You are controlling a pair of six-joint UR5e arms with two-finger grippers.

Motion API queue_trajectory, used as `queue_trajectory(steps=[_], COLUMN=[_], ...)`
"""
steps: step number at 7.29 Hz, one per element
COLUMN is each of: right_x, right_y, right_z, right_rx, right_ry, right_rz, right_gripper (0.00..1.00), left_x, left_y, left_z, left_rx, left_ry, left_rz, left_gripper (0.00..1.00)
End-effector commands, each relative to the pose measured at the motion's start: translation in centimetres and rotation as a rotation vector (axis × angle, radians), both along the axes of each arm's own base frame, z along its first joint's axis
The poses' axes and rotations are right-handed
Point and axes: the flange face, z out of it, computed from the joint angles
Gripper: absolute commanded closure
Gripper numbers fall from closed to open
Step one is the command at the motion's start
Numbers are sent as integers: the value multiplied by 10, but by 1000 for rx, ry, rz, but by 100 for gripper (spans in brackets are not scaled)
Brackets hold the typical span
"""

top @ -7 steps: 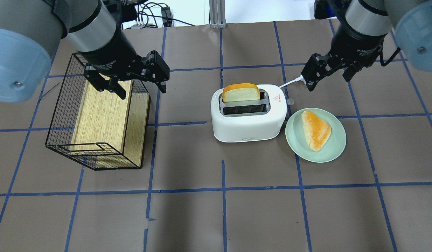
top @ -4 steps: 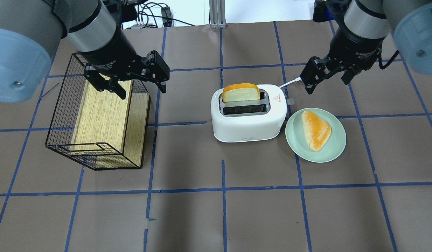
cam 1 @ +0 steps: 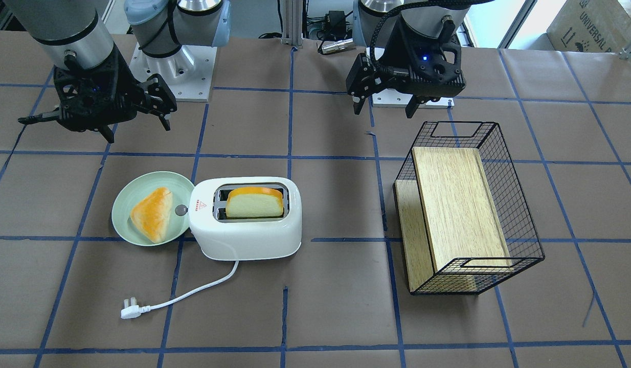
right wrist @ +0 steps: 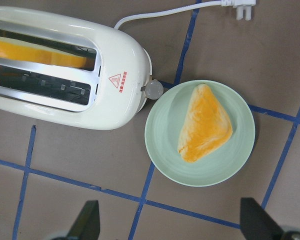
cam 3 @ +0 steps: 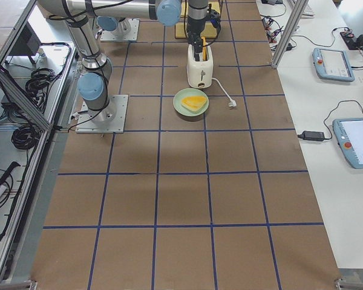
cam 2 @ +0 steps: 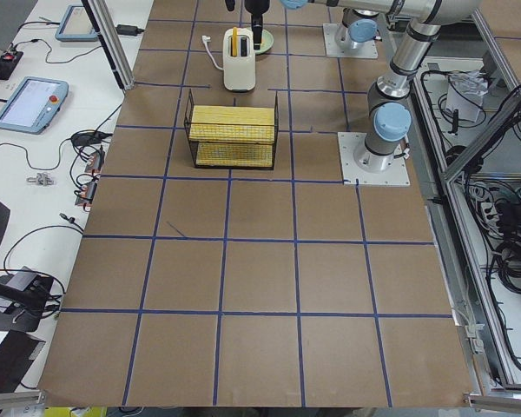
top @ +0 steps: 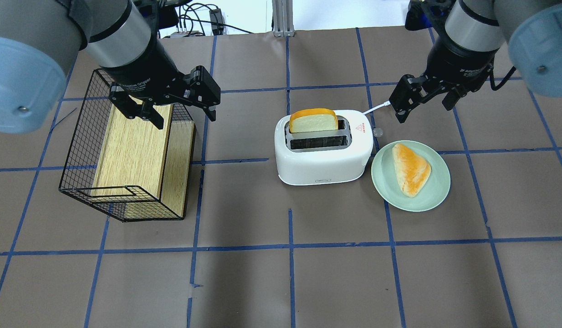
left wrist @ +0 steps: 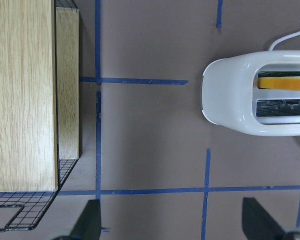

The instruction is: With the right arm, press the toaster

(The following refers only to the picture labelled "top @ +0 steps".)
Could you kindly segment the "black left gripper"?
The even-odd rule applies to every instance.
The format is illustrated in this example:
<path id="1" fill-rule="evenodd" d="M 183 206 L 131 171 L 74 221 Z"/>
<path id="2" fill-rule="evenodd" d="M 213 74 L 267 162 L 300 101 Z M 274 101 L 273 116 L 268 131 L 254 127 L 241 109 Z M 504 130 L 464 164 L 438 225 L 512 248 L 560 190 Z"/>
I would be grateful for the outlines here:
<path id="1" fill-rule="evenodd" d="M 119 67 L 102 66 L 118 87 L 110 87 L 108 99 L 127 119 L 141 118 L 163 129 L 164 118 L 157 105 L 181 103 L 201 108 L 209 121 L 216 120 L 221 88 L 210 72 L 198 65 L 183 74 L 158 40 L 150 40 L 133 62 Z M 138 104 L 132 97 L 141 99 Z"/>

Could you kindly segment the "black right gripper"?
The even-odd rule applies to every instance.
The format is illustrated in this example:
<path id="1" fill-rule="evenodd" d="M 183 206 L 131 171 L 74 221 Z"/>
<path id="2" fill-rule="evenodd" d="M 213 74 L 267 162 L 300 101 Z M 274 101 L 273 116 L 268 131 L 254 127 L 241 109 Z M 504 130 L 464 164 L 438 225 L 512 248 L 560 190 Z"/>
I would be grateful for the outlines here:
<path id="1" fill-rule="evenodd" d="M 447 36 L 440 36 L 427 58 L 423 75 L 405 74 L 389 96 L 395 117 L 403 124 L 411 111 L 425 104 L 441 92 L 441 82 L 446 85 L 442 105 L 451 111 L 457 102 L 469 92 L 481 88 L 489 76 L 489 64 L 494 58 L 492 51 L 473 51 L 456 44 Z"/>

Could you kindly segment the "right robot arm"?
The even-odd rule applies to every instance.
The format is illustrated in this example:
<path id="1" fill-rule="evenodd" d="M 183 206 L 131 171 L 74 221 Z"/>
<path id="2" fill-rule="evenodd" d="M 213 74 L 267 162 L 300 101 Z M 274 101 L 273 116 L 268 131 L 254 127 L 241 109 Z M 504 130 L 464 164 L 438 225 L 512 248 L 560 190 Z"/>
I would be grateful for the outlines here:
<path id="1" fill-rule="evenodd" d="M 411 0 L 404 27 L 439 37 L 425 71 L 389 97 L 400 123 L 437 95 L 451 110 L 485 81 L 497 91 L 516 71 L 531 91 L 562 97 L 562 0 Z"/>

